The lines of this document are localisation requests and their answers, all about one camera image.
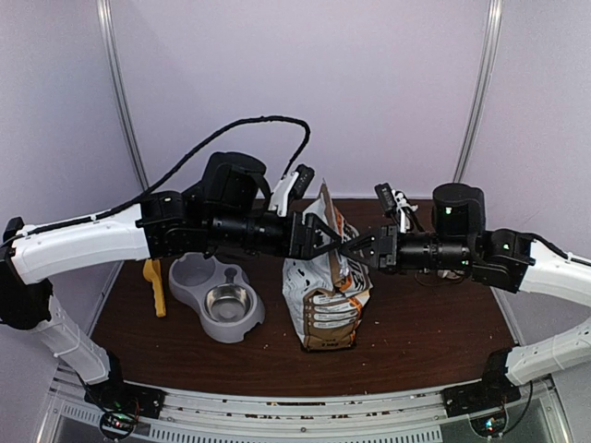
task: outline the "stainless steel bowl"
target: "stainless steel bowl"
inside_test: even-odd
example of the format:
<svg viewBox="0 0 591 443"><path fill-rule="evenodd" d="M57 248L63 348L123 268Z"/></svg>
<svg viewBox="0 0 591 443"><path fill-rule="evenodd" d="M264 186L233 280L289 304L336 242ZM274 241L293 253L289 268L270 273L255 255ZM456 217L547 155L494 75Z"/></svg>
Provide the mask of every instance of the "stainless steel bowl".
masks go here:
<svg viewBox="0 0 591 443"><path fill-rule="evenodd" d="M220 323L240 321L251 307L247 290L234 283L216 286L205 295L205 314Z"/></svg>

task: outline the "yellow plastic tool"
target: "yellow plastic tool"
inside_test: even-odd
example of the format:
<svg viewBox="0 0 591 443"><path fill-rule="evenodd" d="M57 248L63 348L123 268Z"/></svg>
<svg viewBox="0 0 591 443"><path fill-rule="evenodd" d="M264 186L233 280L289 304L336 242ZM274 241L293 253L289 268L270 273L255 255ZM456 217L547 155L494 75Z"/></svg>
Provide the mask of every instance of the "yellow plastic tool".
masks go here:
<svg viewBox="0 0 591 443"><path fill-rule="evenodd" d="M151 281L151 288L154 291L154 307L156 308L156 317L166 317L163 275L160 267L160 260L146 260L143 273L144 279Z"/></svg>

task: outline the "white panel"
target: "white panel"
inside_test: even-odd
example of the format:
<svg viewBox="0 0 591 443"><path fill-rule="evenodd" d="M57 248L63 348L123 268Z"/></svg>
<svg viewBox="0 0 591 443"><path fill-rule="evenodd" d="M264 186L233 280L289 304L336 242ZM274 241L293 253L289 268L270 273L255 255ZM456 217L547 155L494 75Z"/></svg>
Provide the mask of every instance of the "white panel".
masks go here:
<svg viewBox="0 0 591 443"><path fill-rule="evenodd" d="M0 229L107 209L139 190L130 168L96 2L6 0L0 13ZM54 280L90 325L112 265ZM56 361L26 332L0 327L0 441L29 442Z"/></svg>
<svg viewBox="0 0 591 443"><path fill-rule="evenodd" d="M310 123L301 161L336 197L374 197L383 181L429 197L452 179L486 1L127 0L113 2L113 16L152 182L218 127L262 114ZM198 181L213 150L261 158L273 186L301 135L281 124L240 128L168 187Z"/></svg>
<svg viewBox="0 0 591 443"><path fill-rule="evenodd" d="M466 182L485 191L488 227L541 233L591 257L591 3L505 2L501 40ZM547 296L507 296L530 343L563 332L589 309ZM589 442L589 391L556 377L577 442ZM570 387L561 380L570 380Z"/></svg>

